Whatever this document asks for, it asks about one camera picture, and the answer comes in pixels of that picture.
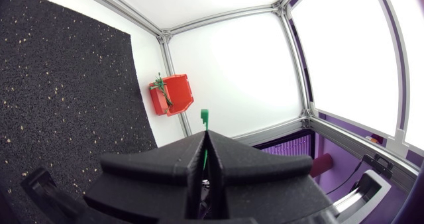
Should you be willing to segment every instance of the green plant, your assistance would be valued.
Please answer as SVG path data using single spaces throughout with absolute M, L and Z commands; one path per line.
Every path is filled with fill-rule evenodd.
M 166 85 L 166 83 L 164 83 L 164 80 L 162 80 L 162 78 L 160 77 L 160 72 L 159 72 L 159 78 L 156 77 L 156 81 L 153 83 L 153 86 L 149 87 L 149 89 L 158 88 L 162 92 L 162 94 L 164 94 L 164 97 L 166 99 L 166 103 L 169 106 L 171 106 L 173 104 L 172 104 L 172 101 L 170 100 L 170 98 L 168 97 L 168 94 L 166 94 L 165 85 Z

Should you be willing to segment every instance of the red bin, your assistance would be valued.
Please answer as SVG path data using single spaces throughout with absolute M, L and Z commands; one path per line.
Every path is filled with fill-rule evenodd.
M 194 101 L 187 75 L 173 75 L 163 78 L 162 80 L 166 84 L 165 91 L 173 105 L 168 107 L 165 96 L 159 89 L 151 89 L 150 95 L 152 96 L 156 114 L 164 115 L 168 108 L 169 110 L 166 112 L 167 116 L 186 111 Z

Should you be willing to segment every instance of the black speckled mat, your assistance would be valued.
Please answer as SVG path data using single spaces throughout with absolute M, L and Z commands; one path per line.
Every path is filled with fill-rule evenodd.
M 46 0 L 0 0 L 0 26 L 0 192 L 22 223 L 45 223 L 20 187 L 29 172 L 83 202 L 101 154 L 156 143 L 130 35 Z

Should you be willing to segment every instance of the enclosure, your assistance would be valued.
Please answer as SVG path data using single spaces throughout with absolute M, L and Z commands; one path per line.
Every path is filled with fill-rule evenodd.
M 338 204 L 375 169 L 353 172 L 365 155 L 392 163 L 363 223 L 392 222 L 419 175 L 420 0 L 0 0 L 0 10 L 1 199 L 23 223 L 43 222 L 18 187 L 36 167 L 81 199 L 100 154 L 204 131 L 202 109 L 210 130 L 246 146 L 329 155 L 314 181 L 328 193 L 348 179 L 328 194 Z M 186 75 L 187 91 L 164 93 L 181 91 L 184 104 L 155 109 L 158 73 Z

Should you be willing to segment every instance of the purple wall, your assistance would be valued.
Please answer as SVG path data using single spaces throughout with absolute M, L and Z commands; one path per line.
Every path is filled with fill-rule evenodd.
M 406 154 L 406 160 L 411 161 L 411 163 L 415 164 L 418 167 L 421 167 L 424 158 L 416 152 L 408 150 L 408 153 Z
M 340 121 L 334 117 L 320 117 L 325 118 L 328 122 L 340 126 L 350 132 L 356 133 L 362 137 L 372 135 L 372 133 L 369 131 L 366 131 L 344 121 Z M 355 169 L 356 165 L 358 165 L 359 163 L 359 159 L 355 158 L 353 155 L 351 155 L 338 145 L 334 144 L 333 142 L 327 139 L 319 138 L 319 135 L 316 138 L 315 150 L 317 151 L 318 155 L 329 153 L 333 157 L 333 168 L 322 174 L 318 179 L 319 185 L 326 193 L 343 183 L 346 178 L 350 176 L 350 174 Z M 412 157 L 414 161 L 419 162 L 419 157 L 421 156 L 416 157 L 414 156 L 414 154 L 415 153 L 408 153 L 410 158 Z M 351 189 L 353 183 L 359 180 L 361 175 L 369 169 L 371 169 L 369 165 L 362 163 L 359 170 L 345 185 L 340 187 L 337 191 L 334 191 L 333 193 L 329 194 L 330 199 L 332 199 L 333 201 L 337 201 L 338 199 L 345 196 Z M 390 191 L 388 192 L 386 197 L 377 206 L 377 208 L 364 220 L 363 223 L 390 223 L 392 222 L 396 214 L 399 212 L 400 208 L 406 200 L 407 194 L 400 190 L 394 184 L 390 184 L 392 185 L 392 187 L 390 188 Z

